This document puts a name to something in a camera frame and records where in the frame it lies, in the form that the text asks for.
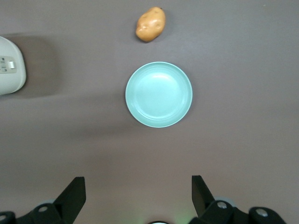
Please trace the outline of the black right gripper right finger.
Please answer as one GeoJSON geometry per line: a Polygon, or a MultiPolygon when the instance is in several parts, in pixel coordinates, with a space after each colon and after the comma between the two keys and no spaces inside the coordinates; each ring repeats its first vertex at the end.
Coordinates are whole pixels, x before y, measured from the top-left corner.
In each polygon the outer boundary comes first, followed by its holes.
{"type": "Polygon", "coordinates": [[[197,216],[192,224],[246,224],[248,214],[230,203],[216,200],[200,175],[192,176],[192,202],[197,216]]]}

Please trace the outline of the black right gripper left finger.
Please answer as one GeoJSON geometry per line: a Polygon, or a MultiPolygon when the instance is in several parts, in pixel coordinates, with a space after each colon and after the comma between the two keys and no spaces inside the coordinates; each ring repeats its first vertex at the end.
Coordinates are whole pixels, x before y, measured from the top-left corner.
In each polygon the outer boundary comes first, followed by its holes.
{"type": "Polygon", "coordinates": [[[52,203],[17,218],[19,224],[72,224],[85,204],[85,178],[76,177],[52,203]]]}

